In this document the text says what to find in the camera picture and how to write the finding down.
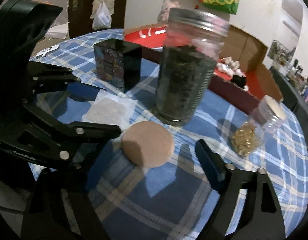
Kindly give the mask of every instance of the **wooden door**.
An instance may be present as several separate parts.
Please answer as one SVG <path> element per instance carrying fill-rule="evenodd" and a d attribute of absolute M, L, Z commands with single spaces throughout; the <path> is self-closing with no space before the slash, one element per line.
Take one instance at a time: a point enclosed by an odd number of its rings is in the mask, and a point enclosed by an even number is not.
<path fill-rule="evenodd" d="M 69 0 L 69 35 L 70 38 L 91 33 L 93 19 L 92 14 L 93 0 Z"/>
<path fill-rule="evenodd" d="M 69 35 L 75 38 L 94 32 L 92 29 L 93 0 L 69 0 Z M 115 0 L 111 28 L 124 28 L 126 0 Z"/>

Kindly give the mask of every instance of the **glass jar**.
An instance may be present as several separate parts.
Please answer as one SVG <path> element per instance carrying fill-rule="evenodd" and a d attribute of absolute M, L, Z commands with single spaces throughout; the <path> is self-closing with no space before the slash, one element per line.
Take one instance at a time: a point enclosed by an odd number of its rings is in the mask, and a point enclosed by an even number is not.
<path fill-rule="evenodd" d="M 262 146 L 267 136 L 272 136 L 286 119 L 284 110 L 270 96 L 264 96 L 247 121 L 235 132 L 232 145 L 238 155 L 248 157 Z"/>
<path fill-rule="evenodd" d="M 171 8 L 154 114 L 181 127 L 190 121 L 214 73 L 227 21 L 199 10 Z"/>

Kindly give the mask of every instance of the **white paper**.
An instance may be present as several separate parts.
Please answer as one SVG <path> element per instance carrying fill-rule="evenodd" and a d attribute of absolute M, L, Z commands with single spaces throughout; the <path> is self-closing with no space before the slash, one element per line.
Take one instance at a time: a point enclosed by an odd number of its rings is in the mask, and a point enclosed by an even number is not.
<path fill-rule="evenodd" d="M 43 57 L 45 56 L 45 54 L 55 51 L 56 49 L 59 48 L 59 44 L 54 45 L 52 47 L 46 48 L 46 49 L 42 49 L 40 52 L 38 52 L 38 54 L 36 54 L 36 57 L 43 55 Z"/>
<path fill-rule="evenodd" d="M 69 31 L 68 23 L 60 24 L 49 28 L 44 37 L 54 38 L 54 39 L 65 39 L 67 37 L 68 31 Z"/>
<path fill-rule="evenodd" d="M 134 113 L 136 104 L 137 100 L 120 98 L 100 90 L 94 104 L 82 116 L 82 121 L 118 125 L 121 130 L 126 130 L 130 127 L 129 120 Z"/>

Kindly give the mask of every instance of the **jar lid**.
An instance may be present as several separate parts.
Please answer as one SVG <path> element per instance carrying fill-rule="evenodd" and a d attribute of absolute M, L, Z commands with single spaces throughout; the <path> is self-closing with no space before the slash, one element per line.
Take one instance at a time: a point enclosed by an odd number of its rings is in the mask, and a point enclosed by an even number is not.
<path fill-rule="evenodd" d="M 186 10 L 181 8 L 171 8 L 168 21 L 184 23 L 198 28 L 202 28 L 224 37 L 230 27 L 229 23 L 216 15 L 200 10 Z"/>
<path fill-rule="evenodd" d="M 278 102 L 270 97 L 270 96 L 264 96 L 263 100 L 266 101 L 269 108 L 273 111 L 273 113 L 281 120 L 285 120 L 286 114 L 284 113 L 284 110 L 281 108 L 281 106 L 278 104 Z"/>

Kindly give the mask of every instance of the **clear plastic bag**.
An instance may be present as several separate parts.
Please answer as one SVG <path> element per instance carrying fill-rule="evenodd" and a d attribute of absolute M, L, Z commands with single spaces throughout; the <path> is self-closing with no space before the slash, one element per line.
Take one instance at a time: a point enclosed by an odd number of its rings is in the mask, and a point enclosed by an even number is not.
<path fill-rule="evenodd" d="M 180 4 L 178 1 L 171 2 L 170 0 L 164 0 L 161 12 L 158 15 L 157 21 L 158 22 L 167 22 L 168 16 L 170 14 L 171 8 L 180 8 Z"/>
<path fill-rule="evenodd" d="M 118 125 L 121 130 L 126 130 L 130 127 L 129 119 L 134 113 L 136 104 L 137 100 L 120 98 L 100 90 L 94 104 L 82 116 L 82 121 Z"/>
<path fill-rule="evenodd" d="M 93 20 L 93 30 L 110 28 L 112 23 L 112 17 L 105 2 L 102 2 L 96 11 L 95 18 Z"/>

